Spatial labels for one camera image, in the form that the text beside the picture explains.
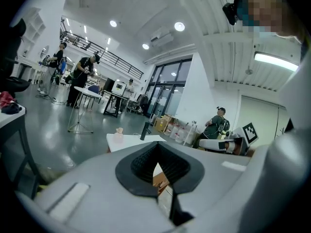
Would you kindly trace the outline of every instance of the red cloth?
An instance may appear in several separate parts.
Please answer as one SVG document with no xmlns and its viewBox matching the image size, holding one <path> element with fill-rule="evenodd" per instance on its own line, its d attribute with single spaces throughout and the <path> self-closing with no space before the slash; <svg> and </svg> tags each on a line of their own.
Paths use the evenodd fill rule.
<svg viewBox="0 0 311 233">
<path fill-rule="evenodd" d="M 10 105 L 11 101 L 16 101 L 16 99 L 14 99 L 10 93 L 8 93 L 7 91 L 3 91 L 0 94 L 0 109 L 2 109 L 5 106 Z"/>
</svg>

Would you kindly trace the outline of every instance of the shoe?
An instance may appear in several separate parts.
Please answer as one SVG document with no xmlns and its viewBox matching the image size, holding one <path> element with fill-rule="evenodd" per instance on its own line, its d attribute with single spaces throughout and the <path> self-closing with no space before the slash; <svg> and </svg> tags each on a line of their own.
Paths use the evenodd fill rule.
<svg viewBox="0 0 311 233">
<path fill-rule="evenodd" d="M 48 93 L 44 92 L 44 91 L 40 91 L 40 94 L 43 95 L 43 96 L 47 96 L 48 95 Z"/>
</svg>

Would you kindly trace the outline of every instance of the gray floor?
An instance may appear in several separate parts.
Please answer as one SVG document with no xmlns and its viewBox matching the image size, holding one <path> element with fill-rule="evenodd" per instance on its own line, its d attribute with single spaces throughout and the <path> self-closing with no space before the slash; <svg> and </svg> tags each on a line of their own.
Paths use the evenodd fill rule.
<svg viewBox="0 0 311 233">
<path fill-rule="evenodd" d="M 38 85 L 31 85 L 26 91 L 17 93 L 16 98 L 27 109 L 27 137 L 33 158 L 41 167 L 69 171 L 89 158 L 106 153 L 107 133 L 115 133 L 119 127 L 124 128 L 123 134 L 141 133 L 144 123 L 148 121 L 145 116 L 127 112 L 118 118 L 103 115 L 105 104 L 94 103 L 94 134 L 68 133 L 72 109 L 53 104 L 51 100 L 36 98 L 37 88 Z M 57 101 L 66 101 L 68 90 L 64 86 L 54 85 L 50 95 Z M 82 122 L 89 125 L 89 120 L 88 112 Z M 151 130 L 152 134 L 160 134 L 164 139 L 171 140 L 164 134 Z"/>
</svg>

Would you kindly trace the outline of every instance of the round ceiling light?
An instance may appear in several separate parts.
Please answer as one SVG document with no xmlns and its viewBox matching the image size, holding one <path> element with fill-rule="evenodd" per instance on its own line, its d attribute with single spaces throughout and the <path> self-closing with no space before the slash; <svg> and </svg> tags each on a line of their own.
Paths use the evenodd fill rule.
<svg viewBox="0 0 311 233">
<path fill-rule="evenodd" d="M 147 44 L 142 44 L 142 47 L 143 47 L 144 49 L 146 49 L 146 50 L 149 49 L 149 46 L 148 46 Z"/>
<path fill-rule="evenodd" d="M 117 26 L 117 23 L 115 21 L 110 21 L 110 25 L 115 28 Z"/>
<path fill-rule="evenodd" d="M 185 25 L 182 22 L 177 22 L 175 23 L 175 29 L 182 32 L 185 30 Z"/>
</svg>

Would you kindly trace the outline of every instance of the fluorescent light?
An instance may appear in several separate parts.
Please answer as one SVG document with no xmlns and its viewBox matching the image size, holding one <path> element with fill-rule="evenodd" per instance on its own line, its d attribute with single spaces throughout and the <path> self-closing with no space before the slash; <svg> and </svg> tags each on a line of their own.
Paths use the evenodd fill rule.
<svg viewBox="0 0 311 233">
<path fill-rule="evenodd" d="M 175 23 L 175 29 L 182 32 L 185 30 L 185 25 L 182 22 L 177 22 Z"/>
<path fill-rule="evenodd" d="M 142 47 L 143 47 L 144 49 L 146 49 L 146 50 L 149 49 L 149 46 L 148 46 L 147 44 L 142 44 Z"/>
<path fill-rule="evenodd" d="M 110 25 L 115 28 L 117 26 L 117 23 L 115 21 L 110 21 Z"/>
<path fill-rule="evenodd" d="M 298 66 L 291 62 L 279 59 L 277 57 L 273 57 L 271 55 L 263 54 L 263 53 L 255 53 L 255 60 L 262 61 L 265 63 L 270 63 L 270 64 L 283 67 L 294 72 L 298 69 Z"/>
</svg>

